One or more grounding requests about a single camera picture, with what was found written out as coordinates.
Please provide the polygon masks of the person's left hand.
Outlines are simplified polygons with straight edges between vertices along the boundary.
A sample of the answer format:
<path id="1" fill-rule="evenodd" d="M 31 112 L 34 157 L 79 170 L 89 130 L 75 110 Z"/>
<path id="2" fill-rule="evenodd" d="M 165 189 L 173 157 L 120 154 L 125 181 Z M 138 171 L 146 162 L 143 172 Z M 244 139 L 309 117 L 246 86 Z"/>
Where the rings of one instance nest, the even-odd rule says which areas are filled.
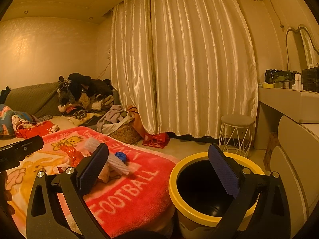
<path id="1" fill-rule="evenodd" d="M 7 179 L 8 179 L 7 172 L 2 171 L 1 172 L 1 195 L 3 196 L 3 199 L 6 202 L 10 202 L 12 200 L 11 192 L 9 190 L 6 190 L 6 188 L 5 188 L 5 183 L 6 183 Z M 15 210 L 14 210 L 13 206 L 11 206 L 10 204 L 7 203 L 6 207 L 7 207 L 7 212 L 10 215 L 15 214 Z"/>

